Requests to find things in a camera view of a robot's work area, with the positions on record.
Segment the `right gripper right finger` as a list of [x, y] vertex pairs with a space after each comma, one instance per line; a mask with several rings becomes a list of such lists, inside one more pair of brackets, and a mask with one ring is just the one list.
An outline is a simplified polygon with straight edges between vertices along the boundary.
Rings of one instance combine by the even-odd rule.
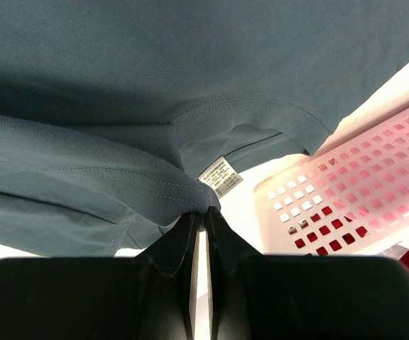
[[216, 207], [205, 213], [204, 226], [211, 338], [249, 339], [250, 312], [241, 264], [260, 252], [230, 228]]

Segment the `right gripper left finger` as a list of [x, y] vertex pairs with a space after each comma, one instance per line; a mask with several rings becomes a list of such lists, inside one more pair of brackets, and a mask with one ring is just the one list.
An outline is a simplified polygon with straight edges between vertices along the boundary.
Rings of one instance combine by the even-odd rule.
[[200, 215], [188, 213], [142, 252], [148, 266], [140, 339], [193, 339], [197, 304]]

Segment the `blue-grey t shirt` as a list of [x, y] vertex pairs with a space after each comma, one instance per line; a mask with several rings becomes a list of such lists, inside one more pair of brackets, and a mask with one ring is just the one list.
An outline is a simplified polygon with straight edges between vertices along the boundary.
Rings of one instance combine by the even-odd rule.
[[409, 1], [0, 1], [0, 244], [148, 247], [407, 63]]

